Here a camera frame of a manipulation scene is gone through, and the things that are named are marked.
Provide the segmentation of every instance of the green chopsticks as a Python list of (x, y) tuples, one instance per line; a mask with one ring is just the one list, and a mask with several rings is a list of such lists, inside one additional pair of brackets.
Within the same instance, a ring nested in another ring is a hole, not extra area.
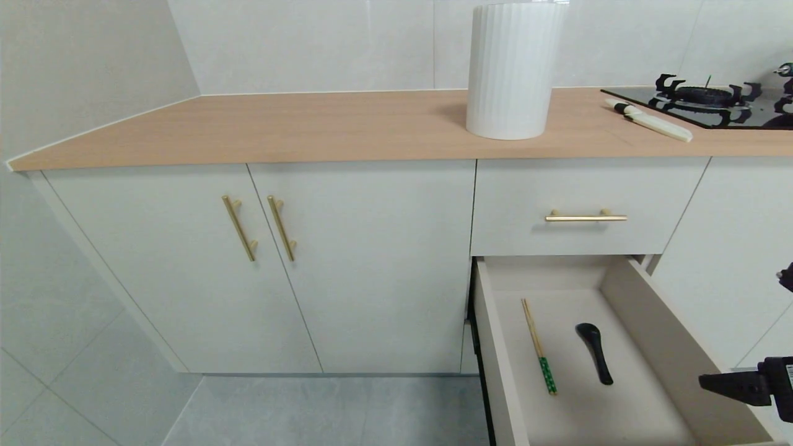
[(542, 353), (542, 346), (540, 345), (540, 338), (537, 336), (537, 329), (534, 327), (534, 319), (529, 313), (529, 302), (526, 299), (520, 299), (523, 302), (523, 312), (526, 314), (526, 323), (529, 325), (529, 333), (531, 333), (531, 340), (534, 342), (534, 350), (537, 351), (537, 359), (540, 361), (540, 369), (542, 369), (542, 377), (546, 380), (546, 387), (548, 393), (556, 394), (556, 383), (554, 376), (550, 373), (550, 365), (548, 365), (548, 358)]

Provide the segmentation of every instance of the gas stove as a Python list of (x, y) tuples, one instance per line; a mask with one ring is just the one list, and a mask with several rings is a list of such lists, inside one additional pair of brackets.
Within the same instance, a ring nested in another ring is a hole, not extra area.
[(793, 130), (793, 77), (782, 90), (759, 83), (691, 87), (676, 75), (661, 75), (652, 87), (609, 87), (601, 91), (648, 106), (705, 129)]

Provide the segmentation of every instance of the white ribbed container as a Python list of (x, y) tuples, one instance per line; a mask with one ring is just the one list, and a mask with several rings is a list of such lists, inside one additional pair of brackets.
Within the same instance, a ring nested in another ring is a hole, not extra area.
[(554, 62), (567, 2), (523, 2), (473, 10), (469, 132), (524, 140), (545, 131)]

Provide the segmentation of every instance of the kitchen cabinet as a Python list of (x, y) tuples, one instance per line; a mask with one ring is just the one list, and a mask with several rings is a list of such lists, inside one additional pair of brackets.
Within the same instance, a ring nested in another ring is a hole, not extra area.
[[(45, 172), (192, 372), (320, 372), (245, 164)], [(221, 196), (249, 240), (251, 261)]]
[[(474, 256), (664, 251), (708, 158), (479, 160)], [(611, 212), (625, 221), (546, 221)]]
[(793, 261), (791, 190), (790, 158), (714, 158), (654, 268), (722, 368), (737, 366), (791, 304), (775, 276)]
[(250, 169), (325, 372), (459, 373), (475, 161)]

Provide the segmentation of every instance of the gray floor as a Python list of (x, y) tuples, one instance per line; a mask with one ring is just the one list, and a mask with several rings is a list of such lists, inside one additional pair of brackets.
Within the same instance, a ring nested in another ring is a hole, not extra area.
[(207, 376), (163, 446), (487, 446), (478, 377)]

